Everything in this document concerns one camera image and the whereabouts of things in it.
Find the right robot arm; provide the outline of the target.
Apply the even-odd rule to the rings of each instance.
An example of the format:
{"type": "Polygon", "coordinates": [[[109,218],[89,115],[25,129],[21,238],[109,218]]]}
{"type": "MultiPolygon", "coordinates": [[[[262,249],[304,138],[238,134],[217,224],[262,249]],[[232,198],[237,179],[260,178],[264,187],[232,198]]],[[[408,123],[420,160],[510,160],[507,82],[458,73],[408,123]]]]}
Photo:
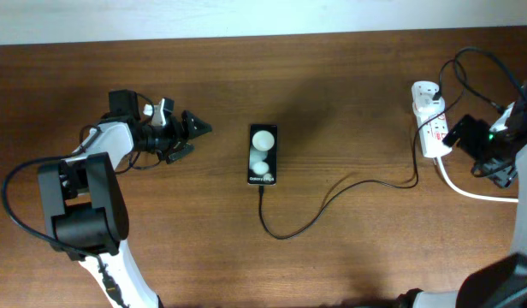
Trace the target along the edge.
{"type": "Polygon", "coordinates": [[[395,301],[398,307],[527,307],[527,83],[519,98],[500,113],[492,125],[465,115],[438,140],[421,137],[423,154],[446,171],[442,157],[453,146],[474,161],[472,174],[498,187],[518,181],[518,195],[508,254],[469,275],[461,287],[443,293],[412,289],[395,301]]]}

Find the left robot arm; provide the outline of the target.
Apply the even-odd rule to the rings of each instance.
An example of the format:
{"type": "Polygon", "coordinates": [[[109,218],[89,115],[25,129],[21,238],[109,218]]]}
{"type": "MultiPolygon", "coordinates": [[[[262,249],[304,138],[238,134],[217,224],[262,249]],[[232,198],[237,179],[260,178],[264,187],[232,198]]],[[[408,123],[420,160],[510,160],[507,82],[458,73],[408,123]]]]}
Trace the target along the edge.
{"type": "Polygon", "coordinates": [[[160,307],[162,301],[140,273],[127,237],[127,206],[117,180],[129,154],[143,152],[174,163],[190,154],[191,143],[211,132],[209,123],[185,110],[173,115],[174,102],[162,98],[139,106],[142,94],[110,92],[110,109],[82,136],[70,157],[38,168],[46,234],[97,281],[114,307],[160,307]]]}

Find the black Samsung smartphone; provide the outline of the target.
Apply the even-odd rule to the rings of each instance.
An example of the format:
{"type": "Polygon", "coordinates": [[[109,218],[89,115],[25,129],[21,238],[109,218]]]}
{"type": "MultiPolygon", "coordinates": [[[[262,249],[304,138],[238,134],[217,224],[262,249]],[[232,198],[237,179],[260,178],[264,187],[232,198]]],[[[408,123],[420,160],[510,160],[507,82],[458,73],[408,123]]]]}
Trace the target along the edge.
{"type": "Polygon", "coordinates": [[[271,124],[251,124],[247,183],[274,186],[277,182],[278,128],[271,124]]]}

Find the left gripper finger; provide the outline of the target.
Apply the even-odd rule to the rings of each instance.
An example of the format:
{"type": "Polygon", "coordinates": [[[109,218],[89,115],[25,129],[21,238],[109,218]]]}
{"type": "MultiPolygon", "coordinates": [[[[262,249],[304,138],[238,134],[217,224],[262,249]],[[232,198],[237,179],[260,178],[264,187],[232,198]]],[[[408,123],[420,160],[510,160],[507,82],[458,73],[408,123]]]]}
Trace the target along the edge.
{"type": "Polygon", "coordinates": [[[166,164],[175,163],[194,151],[194,145],[185,143],[181,148],[173,149],[166,155],[166,164]]]}
{"type": "Polygon", "coordinates": [[[202,121],[188,110],[182,112],[181,118],[185,139],[196,139],[212,131],[212,126],[209,123],[202,121]]]}

